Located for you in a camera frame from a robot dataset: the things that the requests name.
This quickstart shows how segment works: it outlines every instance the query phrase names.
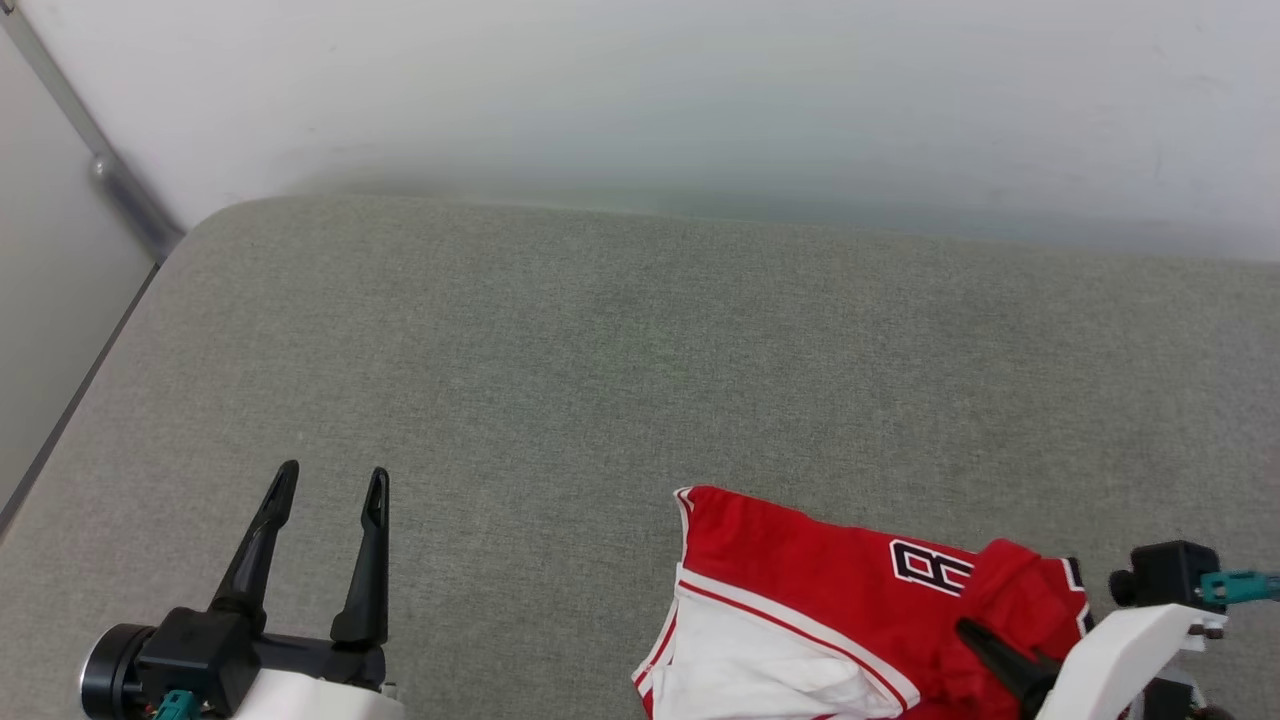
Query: teal connector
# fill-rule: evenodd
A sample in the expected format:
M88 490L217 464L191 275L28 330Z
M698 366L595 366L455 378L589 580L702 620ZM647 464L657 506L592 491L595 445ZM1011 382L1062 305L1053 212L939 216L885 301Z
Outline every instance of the teal connector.
M187 691L172 691L164 696L155 720L200 720L200 702Z
M1254 600L1280 601L1280 575L1256 570L1206 573L1201 575L1201 597L1213 605L1235 605Z

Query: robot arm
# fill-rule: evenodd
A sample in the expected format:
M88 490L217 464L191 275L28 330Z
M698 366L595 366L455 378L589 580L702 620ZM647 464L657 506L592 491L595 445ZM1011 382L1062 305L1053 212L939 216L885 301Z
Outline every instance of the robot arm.
M1194 543L1139 547L1130 561L1133 570L1111 575L1111 594L1125 609L1076 643L1061 667L1024 657L972 620L957 624L965 644L1019 698L1025 720L1115 720L1137 697L1144 720L1183 720L1192 689L1157 674L1178 651L1203 652L1206 641L1222 638L1228 605L1280 600L1280 577L1225 573L1217 553ZM1229 717L1219 708L1202 716Z
M177 607L159 626L116 625L90 652L81 705L92 720L335 717L398 720L387 676L389 515L376 468L361 510L364 538L329 641L264 633L275 537L289 519L298 464L280 466L205 611Z

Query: gray cushion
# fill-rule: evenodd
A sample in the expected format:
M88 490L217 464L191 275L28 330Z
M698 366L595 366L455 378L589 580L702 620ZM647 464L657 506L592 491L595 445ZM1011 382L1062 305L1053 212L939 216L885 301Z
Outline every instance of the gray cushion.
M412 717L641 717L675 488L1078 555L1280 565L1280 272L397 199L225 210L156 277L0 544L0 716L207 603L280 461L269 628L325 635L392 475ZM879 592L867 588L868 593ZM1280 609L1187 662L1280 716Z

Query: white stripe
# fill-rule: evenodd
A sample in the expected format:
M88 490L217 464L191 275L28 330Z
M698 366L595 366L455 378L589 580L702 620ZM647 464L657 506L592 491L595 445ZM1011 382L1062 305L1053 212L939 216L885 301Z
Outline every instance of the white stripe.
M671 598L671 610L667 610L667 619L662 621L662 632L658 633L658 639L657 639L657 642L653 643L653 650L650 650L649 655L645 656L644 661L640 662L640 666L636 667L636 671L631 674L631 683L635 683L636 678L639 678L641 673L648 671L653 665L657 664L657 661L658 661L658 648L662 647L662 641L667 639L667 633L671 630L671 624L676 620L676 607L680 603L678 603L678 601L675 597Z
M694 488L691 487L680 488L675 493L672 493L676 497L676 505L680 506L680 525L681 525L680 561L681 562L685 561L685 553L689 552L689 520L690 520L689 509L694 506L694 502L689 500L689 491L691 489ZM676 565L676 582L677 583L680 582L680 565ZM640 666L636 667L636 671L631 674L632 684L635 684L636 679L640 678L640 675L644 675L644 679L640 682L640 685L637 687L637 689L640 691L640 697L648 694L649 688L653 687L653 678L648 674L649 670L652 670L657 665L664 665L666 664L664 660L666 661L671 660L672 646L676 644L675 637L672 637L672 642L667 643L667 650L662 653L662 657L657 657L657 655L658 655L658 648L662 647L662 641L667 638L667 633L671 630L671 624L676 620L676 609L678 607L678 605L680 605L678 598L672 597L671 609L667 610L667 619L662 623L662 632L658 633L658 639L654 641L653 650L650 650L649 655L644 659L644 661L640 662Z
M920 691L916 689L915 684L911 683L911 680L909 680L906 675L900 673L896 667L893 667L884 660L877 657L872 651L855 643L847 637L840 634L837 630L833 630L832 628L828 628L806 615L801 615L800 612L796 612L795 610L791 610L785 605L773 602L767 597L755 594L754 592L745 591L742 588L736 588L733 585L721 583L719 580L705 578L684 566L680 568L676 577L678 578L678 580L682 580L695 588L704 589L707 592L716 593L723 598L732 600L733 602L745 605L746 607L750 607L753 610L756 610L767 615L768 618L773 618L781 623L791 625L792 628L796 628L800 632L804 632L814 638L820 639L822 642L838 647L840 650L856 657L859 661L864 662L868 667L870 667L876 673L879 673L881 678L884 678L884 680L887 680L888 684L893 685L893 689L896 689L897 693L902 696L902 700L906 701L906 707L904 707L902 710L908 710L915 706L918 702L920 702ZM687 597L689 591L681 588L677 582L676 594L685 594ZM696 597L699 601L704 602L708 600L714 602L714 598L709 598L705 596L694 594L692 597ZM806 641L804 637L797 635L797 638L805 641L806 644L810 644L826 653L831 653L829 647L815 644L812 641ZM891 693L888 688L883 687L874 675L868 673L867 679L870 680L870 683L874 684L877 688L879 688L879 691L884 694L887 700L890 701L895 700L893 693Z
M676 635L675 633L672 633L671 642L667 643L667 648L663 650L662 655L659 655L658 659L653 661L653 670L671 665L672 656L675 655L676 655ZM644 680L640 680L640 687L636 689L640 692L640 697L649 694L649 691L653 689L652 671L644 676Z
M1066 587L1075 592L1084 592L1084 585L1075 584L1075 573L1071 571L1071 561L1066 557L1062 559L1062 570L1066 571Z
M689 491L694 488L680 488L675 492L676 505L680 506L680 561L685 561L685 555L689 553L689 511L694 507L694 501L689 500Z
M1071 571L1071 561L1066 557L1062 559L1062 570L1066 571L1066 587L1071 588L1073 592L1085 592L1084 585L1075 584L1075 573ZM1084 607L1075 615L1075 628L1080 630L1080 637L1089 634L1089 629L1084 626L1084 619L1089 616L1089 598L1088 594L1084 597Z

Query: black number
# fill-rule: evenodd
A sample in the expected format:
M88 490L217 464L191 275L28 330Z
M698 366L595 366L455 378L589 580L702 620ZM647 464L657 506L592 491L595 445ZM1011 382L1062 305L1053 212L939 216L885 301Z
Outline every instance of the black number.
M888 543L893 555L893 575L900 580L919 583L960 597L964 582L973 574L973 565L906 541Z

